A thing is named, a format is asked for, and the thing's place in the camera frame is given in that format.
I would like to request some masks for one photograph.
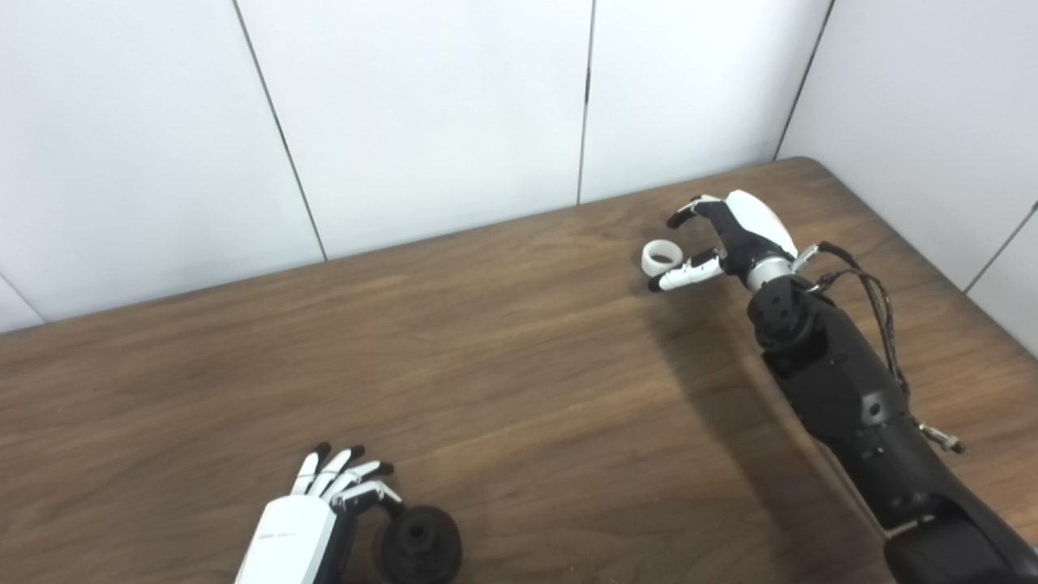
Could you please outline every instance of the wire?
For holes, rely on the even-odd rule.
[[[886,368],[890,370],[891,376],[893,376],[901,386],[905,396],[910,397],[911,388],[908,385],[908,380],[905,379],[904,372],[901,370],[901,365],[898,363],[898,350],[894,338],[894,308],[891,304],[891,296],[887,294],[883,282],[880,281],[878,277],[865,271],[854,256],[839,245],[835,245],[828,241],[822,241],[818,244],[818,250],[840,257],[850,267],[822,274],[816,282],[817,288],[820,291],[825,291],[831,287],[832,284],[840,279],[840,277],[848,273],[854,274],[858,277],[862,281],[862,285],[865,287],[865,294],[869,298],[869,304],[872,306],[872,314],[876,317],[876,325],[879,327],[879,337],[883,343],[883,353],[886,357]]]

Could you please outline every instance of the robotic arm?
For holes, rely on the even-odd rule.
[[[750,290],[747,316],[762,359],[804,428],[824,444],[891,537],[884,556],[900,584],[1038,583],[1038,555],[963,485],[927,444],[961,452],[955,437],[921,424],[897,365],[893,316],[881,283],[853,256],[822,242],[799,255],[789,231],[761,200],[743,191],[726,199],[703,195],[679,208],[667,225],[710,220],[722,246],[662,273],[649,288],[672,289],[720,274]],[[818,282],[797,272],[830,252],[846,270]],[[887,363],[850,317],[825,297],[841,275],[862,278],[884,336]],[[876,299],[879,288],[884,305]]]

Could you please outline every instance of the wooden tabletop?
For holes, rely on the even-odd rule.
[[[887,283],[916,413],[1038,541],[1038,364],[793,159],[0,336],[0,581],[233,582],[320,441],[363,443],[455,517],[461,583],[889,581],[738,280],[646,290],[646,241],[713,242],[670,213],[737,188]],[[834,298],[878,339],[856,283]],[[365,516],[349,581],[375,581],[384,522]]]

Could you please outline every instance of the black knob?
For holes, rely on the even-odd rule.
[[[461,569],[461,533],[436,507],[415,507],[389,524],[375,562],[390,584],[448,584]]]

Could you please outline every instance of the small white ring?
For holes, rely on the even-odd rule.
[[[657,260],[655,257],[665,257],[666,261]],[[680,263],[684,253],[677,243],[665,239],[654,239],[641,248],[641,271],[650,277],[659,275]]]

